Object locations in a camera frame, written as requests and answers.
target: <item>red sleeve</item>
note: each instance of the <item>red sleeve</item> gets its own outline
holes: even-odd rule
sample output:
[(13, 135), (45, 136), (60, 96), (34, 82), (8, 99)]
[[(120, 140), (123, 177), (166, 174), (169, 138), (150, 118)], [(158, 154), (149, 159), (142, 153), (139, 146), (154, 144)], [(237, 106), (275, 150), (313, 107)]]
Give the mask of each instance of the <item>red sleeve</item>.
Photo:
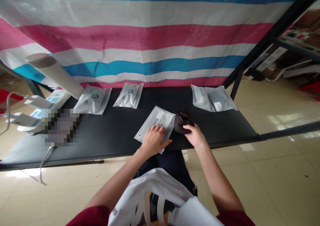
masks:
[(106, 226), (109, 221), (110, 210), (106, 206), (86, 208), (72, 219), (67, 226)]
[(251, 219), (242, 211), (226, 211), (217, 218), (225, 226), (255, 226)]

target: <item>white plastic bag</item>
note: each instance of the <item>white plastic bag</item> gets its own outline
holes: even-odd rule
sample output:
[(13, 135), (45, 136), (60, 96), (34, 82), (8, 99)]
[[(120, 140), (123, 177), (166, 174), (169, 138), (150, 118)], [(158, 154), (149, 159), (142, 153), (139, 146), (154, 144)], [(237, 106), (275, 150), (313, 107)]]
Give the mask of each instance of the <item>white plastic bag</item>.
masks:
[(141, 128), (139, 129), (138, 133), (134, 138), (142, 143), (147, 133), (147, 130), (150, 129), (153, 125), (155, 126), (160, 125), (166, 129), (166, 132), (162, 137), (162, 142), (167, 141), (174, 128), (175, 117), (176, 117), (175, 114), (165, 111), (159, 108), (158, 106), (155, 106), (151, 114), (149, 114), (148, 118), (143, 123), (143, 125), (141, 126)]
[(78, 113), (103, 114), (110, 98), (112, 88), (102, 89), (87, 85), (75, 105)]
[(218, 88), (207, 87), (207, 92), (216, 112), (231, 109), (238, 110), (224, 86), (219, 86)]
[(200, 109), (215, 112), (214, 107), (209, 100), (207, 88), (191, 85), (192, 88), (192, 103)]
[(142, 88), (143, 84), (125, 83), (113, 107), (129, 107), (136, 109), (140, 101)]

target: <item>white cable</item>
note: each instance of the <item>white cable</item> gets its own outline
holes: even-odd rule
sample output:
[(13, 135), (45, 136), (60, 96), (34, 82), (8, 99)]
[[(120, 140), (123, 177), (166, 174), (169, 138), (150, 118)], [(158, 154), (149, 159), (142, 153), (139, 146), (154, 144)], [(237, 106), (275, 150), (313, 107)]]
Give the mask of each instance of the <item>white cable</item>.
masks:
[(46, 157), (47, 157), (47, 155), (48, 155), (48, 153), (50, 152), (50, 150), (52, 150), (54, 148), (54, 146), (50, 146), (49, 148), (48, 148), (48, 151), (46, 152), (46, 154), (44, 155), (44, 157), (43, 157), (43, 159), (42, 159), (42, 161), (41, 161), (41, 164), (40, 164), (40, 182), (43, 184), (43, 185), (45, 185), (45, 186), (47, 186), (47, 184), (45, 183), (45, 182), (43, 182), (42, 181), (42, 172), (41, 172), (41, 168), (42, 168), (42, 165), (43, 165), (43, 162), (44, 162), (44, 160), (46, 159)]
[(0, 134), (0, 136), (1, 136), (2, 134), (4, 134), (5, 132), (7, 132), (7, 131), (9, 130), (9, 127), (10, 127), (10, 97), (11, 97), (11, 95), (13, 95), (13, 94), (16, 94), (16, 95), (19, 95), (19, 96), (24, 97), (24, 95), (21, 95), (21, 94), (18, 93), (18, 92), (10, 92), (10, 93), (8, 94), (8, 96), (7, 96), (8, 125), (7, 125), (7, 128), (5, 129), (5, 131), (3, 131), (3, 132)]

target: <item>white stripe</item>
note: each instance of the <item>white stripe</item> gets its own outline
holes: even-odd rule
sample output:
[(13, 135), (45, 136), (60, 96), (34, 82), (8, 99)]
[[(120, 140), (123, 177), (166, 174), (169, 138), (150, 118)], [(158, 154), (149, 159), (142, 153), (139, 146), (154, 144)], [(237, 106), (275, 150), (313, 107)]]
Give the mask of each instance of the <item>white stripe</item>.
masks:
[[(63, 66), (75, 65), (84, 62), (130, 61), (139, 63), (157, 62), (172, 58), (197, 59), (204, 57), (246, 56), (255, 44), (215, 45), (208, 47), (174, 46), (159, 50), (135, 51), (125, 49), (106, 49), (95, 51), (88, 49), (72, 49), (52, 54)], [(0, 51), (0, 58), (11, 69), (24, 65), (30, 54), (49, 53), (37, 43), (31, 43), (17, 48)]]
[(174, 46), (159, 50), (125, 50), (107, 49), (103, 51), (72, 49), (52, 54), (63, 66), (80, 64), (83, 62), (130, 61), (139, 63), (157, 62), (166, 59), (183, 58), (197, 59), (204, 57), (246, 56), (255, 44), (215, 45), (208, 47)]
[(275, 23), (292, 2), (236, 4), (120, 0), (0, 0), (0, 15), (13, 26), (223, 25)]
[(0, 59), (6, 66), (15, 69), (21, 65), (26, 64), (26, 57), (35, 53), (50, 53), (37, 43), (31, 43), (24, 46), (6, 49), (0, 51)]
[(118, 75), (106, 75), (93, 77), (75, 76), (74, 78), (79, 83), (84, 82), (104, 82), (104, 83), (115, 83), (123, 80), (143, 81), (143, 82), (157, 82), (162, 80), (186, 80), (199, 77), (212, 77), (212, 76), (224, 76), (227, 77), (231, 74), (234, 69), (219, 68), (214, 70), (195, 70), (189, 72), (181, 71), (166, 71), (160, 72), (153, 75), (142, 75), (136, 73), (120, 73)]

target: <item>person's right hand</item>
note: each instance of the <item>person's right hand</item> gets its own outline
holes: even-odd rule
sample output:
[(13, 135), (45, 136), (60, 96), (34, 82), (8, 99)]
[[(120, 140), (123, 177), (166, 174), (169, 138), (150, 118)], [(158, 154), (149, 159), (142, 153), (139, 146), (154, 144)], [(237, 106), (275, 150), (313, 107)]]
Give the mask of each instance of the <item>person's right hand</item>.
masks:
[(185, 129), (191, 130), (191, 133), (185, 134), (189, 142), (193, 145), (194, 148), (202, 147), (208, 145), (206, 138), (201, 132), (199, 126), (197, 124), (192, 125), (184, 125)]

